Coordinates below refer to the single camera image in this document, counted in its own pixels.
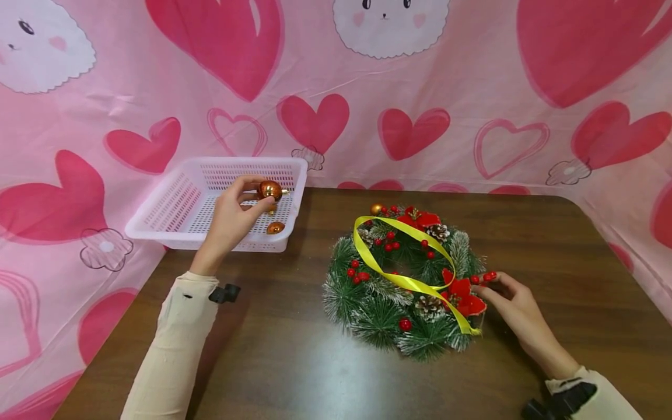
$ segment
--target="yellow ribbon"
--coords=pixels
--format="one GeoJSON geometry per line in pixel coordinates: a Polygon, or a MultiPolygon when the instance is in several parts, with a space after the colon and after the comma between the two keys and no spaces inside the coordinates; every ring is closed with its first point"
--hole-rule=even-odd
{"type": "Polygon", "coordinates": [[[359,232],[357,232],[357,228],[367,220],[380,220],[381,222],[389,224],[391,227],[400,230],[401,232],[404,232],[405,234],[409,235],[411,238],[417,241],[422,240],[427,241],[427,243],[431,248],[438,251],[450,263],[450,267],[452,268],[453,272],[453,280],[451,280],[452,283],[455,280],[455,264],[453,263],[453,259],[450,257],[450,255],[448,255],[448,252],[446,252],[446,250],[441,246],[439,241],[429,236],[428,234],[424,233],[423,231],[418,230],[413,226],[405,224],[404,222],[400,222],[395,219],[374,217],[374,216],[358,217],[357,220],[355,220],[355,228],[352,232],[352,240],[355,244],[355,248],[357,249],[357,252],[360,254],[360,257],[362,257],[362,260],[366,265],[368,265],[376,273],[385,277],[387,280],[390,280],[392,283],[396,284],[402,289],[410,290],[412,292],[420,292],[428,294],[430,296],[434,296],[436,298],[441,299],[448,305],[448,308],[450,309],[451,312],[453,312],[453,315],[455,315],[455,319],[457,320],[458,325],[460,326],[460,330],[463,334],[480,335],[480,329],[472,328],[471,325],[469,324],[469,321],[467,321],[466,318],[464,318],[464,315],[462,315],[457,309],[455,309],[454,306],[450,304],[450,302],[446,300],[446,298],[444,298],[443,296],[441,296],[441,294],[439,294],[439,292],[437,292],[437,290],[444,289],[448,287],[448,285],[429,286],[423,282],[420,282],[419,280],[415,280],[407,276],[402,276],[400,274],[390,274],[382,271],[382,268],[380,268],[380,265],[378,265],[378,262],[376,261],[374,256],[371,255],[371,251],[369,251],[369,248],[366,246],[366,244],[360,237],[359,232]]]}

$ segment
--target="pink backdrop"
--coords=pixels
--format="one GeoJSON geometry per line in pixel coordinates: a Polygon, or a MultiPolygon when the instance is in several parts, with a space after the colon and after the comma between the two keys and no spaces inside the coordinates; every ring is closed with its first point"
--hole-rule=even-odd
{"type": "Polygon", "coordinates": [[[0,419],[48,419],[188,157],[578,204],[672,319],[670,0],[0,0],[0,419]]]}

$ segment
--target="green pine wreath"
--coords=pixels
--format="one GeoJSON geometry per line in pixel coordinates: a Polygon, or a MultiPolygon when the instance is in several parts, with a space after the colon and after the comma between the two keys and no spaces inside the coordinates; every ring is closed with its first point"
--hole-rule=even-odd
{"type": "MultiPolygon", "coordinates": [[[[378,217],[396,219],[436,239],[453,262],[428,247],[427,241],[419,242],[381,220],[368,220],[357,232],[382,270],[441,286],[441,296],[475,329],[486,305],[472,293],[471,283],[489,281],[494,274],[483,274],[484,259],[472,252],[469,235],[414,207],[374,205],[372,210],[376,207],[381,208],[378,217]]],[[[446,348],[462,352],[472,340],[443,300],[401,288],[367,266],[352,234],[336,242],[323,288],[327,316],[379,349],[397,348],[411,359],[426,362],[446,348]]]]}

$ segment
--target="hand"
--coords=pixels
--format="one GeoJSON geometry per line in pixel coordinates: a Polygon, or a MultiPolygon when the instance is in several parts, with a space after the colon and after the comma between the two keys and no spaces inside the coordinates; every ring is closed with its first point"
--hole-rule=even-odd
{"type": "Polygon", "coordinates": [[[492,285],[501,292],[477,286],[476,294],[489,301],[518,337],[523,350],[551,379],[568,379],[580,365],[560,345],[546,324],[529,288],[506,273],[497,273],[492,285]]]}
{"type": "Polygon", "coordinates": [[[262,181],[265,178],[259,175],[239,177],[217,198],[210,230],[189,271],[214,276],[226,254],[247,235],[259,216],[271,208],[275,203],[273,197],[266,197],[252,207],[241,206],[244,201],[257,199],[257,194],[245,191],[256,191],[262,181]]]}

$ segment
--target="red berry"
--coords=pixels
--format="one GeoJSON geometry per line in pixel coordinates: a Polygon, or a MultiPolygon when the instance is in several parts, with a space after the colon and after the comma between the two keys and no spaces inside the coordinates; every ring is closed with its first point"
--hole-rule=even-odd
{"type": "Polygon", "coordinates": [[[407,332],[410,331],[411,328],[413,328],[413,324],[411,324],[411,320],[408,318],[402,318],[399,320],[399,329],[401,331],[407,332]]]}

